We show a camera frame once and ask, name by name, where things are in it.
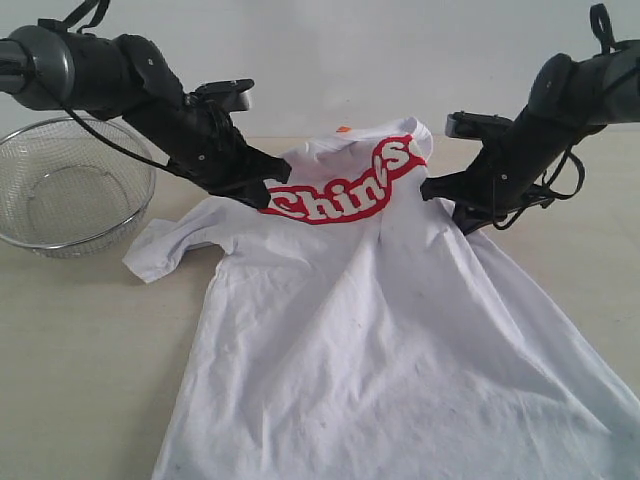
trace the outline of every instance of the wire mesh bowl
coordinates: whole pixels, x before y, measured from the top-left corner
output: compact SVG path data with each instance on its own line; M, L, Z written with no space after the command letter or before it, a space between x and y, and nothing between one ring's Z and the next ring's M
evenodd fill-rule
M126 128L83 119L151 159ZM155 175L153 167L109 148L69 117L23 128L0 140L0 239L54 258L105 250L136 229Z

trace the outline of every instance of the red logo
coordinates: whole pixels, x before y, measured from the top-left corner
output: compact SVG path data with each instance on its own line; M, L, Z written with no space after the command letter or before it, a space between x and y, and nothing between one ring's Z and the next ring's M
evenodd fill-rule
M371 168L354 181L337 178L322 192L294 185L270 188L271 203L261 213L281 215L319 225L347 223L371 217L391 200L393 181L417 166L426 166L411 135L389 137L371 154Z

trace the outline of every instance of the t-shirt sleeve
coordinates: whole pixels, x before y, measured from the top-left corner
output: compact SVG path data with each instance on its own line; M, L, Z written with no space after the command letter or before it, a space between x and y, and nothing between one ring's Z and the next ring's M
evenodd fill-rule
M123 262L145 283L173 272L185 252L220 245L227 254L234 250L233 225L228 224L229 200L203 200L178 222L154 219L133 241Z

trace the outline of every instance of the white wall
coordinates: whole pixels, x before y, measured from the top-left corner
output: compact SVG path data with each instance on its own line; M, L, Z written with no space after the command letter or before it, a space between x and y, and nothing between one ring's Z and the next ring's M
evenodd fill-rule
M80 0L21 0L0 35ZM152 39L193 89L252 77L249 136L308 136L415 115L441 132L464 109L514 116L541 65L598 50L597 0L112 0L97 33ZM640 2L607 2L617 37L640 38ZM0 98L0 132L51 116Z

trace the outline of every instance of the basket rim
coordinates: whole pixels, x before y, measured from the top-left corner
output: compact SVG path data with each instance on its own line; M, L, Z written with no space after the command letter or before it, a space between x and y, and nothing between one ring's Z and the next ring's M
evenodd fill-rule
M109 126L114 127L117 130L120 130L122 133L124 133L125 135L130 137L131 140L133 140L138 145L138 147L140 147L140 149L142 150L143 156L146 156L149 159L152 158L151 152L149 151L147 146L142 142L142 140L140 140L140 138L138 138L137 135L135 135L128 128L126 128L126 127L124 127L122 125L119 125L118 123L112 122L112 121L102 121L102 120L98 120L98 119L96 119L94 117L83 116L83 117L80 117L80 118L82 118L82 120L84 120L85 122L106 123ZM20 128L20 129L18 129L16 131L11 132L8 135L4 136L2 139L0 139L0 146L2 146L5 143L7 143L8 141L14 139L18 135L26 133L26 132L28 132L30 130L34 130L36 128L43 127L45 125L51 125L51 124L63 123L63 122L76 123L75 120L72 117L69 117L69 116L50 118L48 120L43 120L43 121L40 121L40 122L32 123L30 125L22 127L22 128ZM83 238L83 239L80 239L80 240L73 240L73 241L65 242L65 243L51 243L51 244L26 243L26 242L21 242L19 240L11 238L11 237L3 234L2 232L0 232L0 240L3 240L3 241L7 242L10 245L13 245L13 246L16 246L16 247L21 247L21 248L27 248L29 250L47 250L47 251L49 251L49 250L61 250L63 248L75 247L75 246L78 246L78 245L82 245L82 244L91 242L93 240L97 240L97 239L102 238L104 236L107 236L107 235L115 232L116 230L118 230L120 227L123 227L124 225L127 225L128 223L132 222L138 215L143 213L147 209L147 207L149 206L149 203L151 202L151 199L153 198L153 194L155 192L155 187L156 187L156 170L155 170L155 168L153 168L151 166L147 166L147 168L150 170L150 174L151 174L150 178L149 178L147 196L145 197L145 199L142 201L140 207L135 212L133 212L129 217L125 218L123 221L121 221L117 225L109 227L108 229L106 229L106 230L104 230L102 232L96 233L95 235L91 235L90 237Z

